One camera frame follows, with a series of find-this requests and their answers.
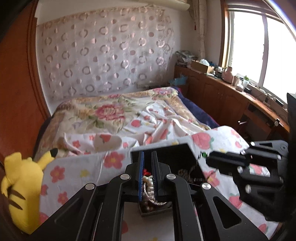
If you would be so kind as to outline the black square jewelry box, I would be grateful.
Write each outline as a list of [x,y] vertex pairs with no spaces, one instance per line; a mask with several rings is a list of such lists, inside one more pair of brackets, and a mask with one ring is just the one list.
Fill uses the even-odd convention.
[[[143,189],[144,184],[151,183],[152,180],[152,164],[151,164],[151,154],[152,151],[157,152],[158,161],[163,163],[164,170],[164,180],[168,174],[173,174],[175,176],[180,176],[187,183],[200,185],[206,181],[206,178],[198,164],[197,158],[194,156],[193,151],[188,144],[178,144],[174,146],[166,147],[155,147],[149,149],[140,149],[136,151],[131,151],[132,163],[138,162],[139,152],[144,152],[144,174],[143,174]],[[139,202],[139,211],[141,216],[149,216],[154,214],[160,214],[167,212],[171,209],[171,202],[167,202],[164,206],[153,205],[149,201]]]

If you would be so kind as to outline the silver bangle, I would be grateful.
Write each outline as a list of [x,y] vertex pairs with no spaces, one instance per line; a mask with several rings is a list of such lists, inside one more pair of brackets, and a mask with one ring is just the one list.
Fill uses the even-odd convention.
[[153,187],[153,184],[151,183],[144,184],[144,191],[143,191],[142,197],[144,198],[144,201],[149,201],[156,206],[164,206],[167,204],[167,202],[156,201],[156,198],[154,195],[154,187]]

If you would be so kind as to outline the blue blanket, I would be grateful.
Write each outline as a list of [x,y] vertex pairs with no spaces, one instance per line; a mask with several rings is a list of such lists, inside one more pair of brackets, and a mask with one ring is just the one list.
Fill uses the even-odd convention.
[[218,128],[218,123],[208,115],[203,109],[198,107],[194,102],[185,98],[181,92],[181,89],[173,86],[175,90],[178,92],[178,97],[181,99],[182,103],[186,106],[186,108],[193,114],[193,116],[201,123],[206,124],[210,128]]

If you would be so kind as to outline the wooden side cabinet desk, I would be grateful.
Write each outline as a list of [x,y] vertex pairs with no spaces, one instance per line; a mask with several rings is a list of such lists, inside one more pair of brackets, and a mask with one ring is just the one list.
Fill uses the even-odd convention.
[[259,98],[239,92],[222,80],[176,65],[174,77],[187,77],[182,94],[203,109],[220,126],[234,128],[246,141],[288,141],[287,119]]

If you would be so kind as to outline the strawberry flower print sheet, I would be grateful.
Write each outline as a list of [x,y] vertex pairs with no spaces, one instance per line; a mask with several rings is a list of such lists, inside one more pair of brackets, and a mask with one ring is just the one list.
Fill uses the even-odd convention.
[[152,150],[160,162],[188,181],[204,178],[268,238],[278,223],[240,200],[231,177],[206,164],[213,151],[238,153],[248,147],[229,126],[207,129],[173,110],[165,101],[140,99],[128,110],[117,102],[73,102],[55,113],[38,151],[56,148],[56,159],[44,171],[39,217],[45,222],[79,189],[91,182],[108,183],[144,152],[144,180],[152,182]]

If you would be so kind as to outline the floral rose quilt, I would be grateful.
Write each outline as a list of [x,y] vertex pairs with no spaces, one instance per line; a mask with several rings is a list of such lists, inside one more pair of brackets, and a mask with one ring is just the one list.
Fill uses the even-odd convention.
[[154,88],[134,93],[80,97],[62,102],[54,114],[45,121],[34,149],[34,160],[53,148],[65,149],[64,133],[110,133],[117,134],[140,114],[149,104],[161,101],[182,120],[197,126],[199,130],[210,130],[199,122],[186,108],[172,87]]

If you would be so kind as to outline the pink ceramic jar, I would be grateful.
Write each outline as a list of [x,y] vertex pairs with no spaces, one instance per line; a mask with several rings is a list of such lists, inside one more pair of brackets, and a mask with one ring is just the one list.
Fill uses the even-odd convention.
[[222,73],[222,79],[229,84],[233,83],[233,74],[231,66],[225,68],[224,72]]

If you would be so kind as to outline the cardboard box on cabinet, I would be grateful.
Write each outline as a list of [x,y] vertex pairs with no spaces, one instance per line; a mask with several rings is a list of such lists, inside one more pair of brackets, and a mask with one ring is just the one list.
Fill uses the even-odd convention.
[[195,60],[191,61],[190,67],[204,74],[212,73],[214,70],[214,66],[207,66]]

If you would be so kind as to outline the stack of magazines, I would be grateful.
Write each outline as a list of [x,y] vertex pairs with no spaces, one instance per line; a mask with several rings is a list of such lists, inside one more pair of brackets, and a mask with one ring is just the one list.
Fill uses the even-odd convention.
[[180,50],[175,52],[177,58],[176,64],[178,66],[187,67],[191,61],[197,60],[197,56],[188,50]]

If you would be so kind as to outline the yellow plush toy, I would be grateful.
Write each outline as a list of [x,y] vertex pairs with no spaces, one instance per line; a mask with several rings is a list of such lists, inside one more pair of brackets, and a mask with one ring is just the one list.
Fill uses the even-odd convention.
[[39,200],[46,166],[58,154],[58,149],[47,151],[39,161],[22,158],[15,152],[4,159],[5,176],[1,181],[1,194],[8,198],[11,219],[21,231],[31,234],[40,225]]

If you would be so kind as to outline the window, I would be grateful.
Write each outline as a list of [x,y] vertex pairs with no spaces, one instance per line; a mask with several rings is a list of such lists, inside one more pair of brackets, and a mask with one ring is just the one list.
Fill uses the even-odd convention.
[[225,1],[227,64],[279,105],[295,93],[295,32],[267,1]]

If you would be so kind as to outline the wooden slatted wardrobe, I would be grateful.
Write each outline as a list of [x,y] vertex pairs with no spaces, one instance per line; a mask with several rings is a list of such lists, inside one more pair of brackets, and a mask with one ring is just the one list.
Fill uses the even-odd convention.
[[38,1],[1,1],[1,160],[32,157],[50,117],[36,57]]

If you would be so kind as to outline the circle pattern sheer curtain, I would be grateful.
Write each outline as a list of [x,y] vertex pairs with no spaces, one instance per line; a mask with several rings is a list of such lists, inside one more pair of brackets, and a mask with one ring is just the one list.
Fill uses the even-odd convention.
[[46,96],[64,100],[162,84],[174,30],[164,9],[105,8],[39,25],[37,47]]

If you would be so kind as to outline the tied window curtain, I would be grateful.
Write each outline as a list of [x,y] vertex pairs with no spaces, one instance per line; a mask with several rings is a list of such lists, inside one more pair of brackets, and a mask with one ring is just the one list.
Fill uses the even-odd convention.
[[199,59],[206,58],[205,35],[207,28],[207,4],[205,0],[192,0],[191,7],[194,16],[194,24],[197,31]]

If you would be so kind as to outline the wall air conditioner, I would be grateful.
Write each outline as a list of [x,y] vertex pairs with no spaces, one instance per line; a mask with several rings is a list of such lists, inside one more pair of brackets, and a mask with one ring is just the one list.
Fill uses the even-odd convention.
[[178,11],[187,11],[190,8],[190,5],[186,1],[179,0],[139,0],[138,2],[164,6]]

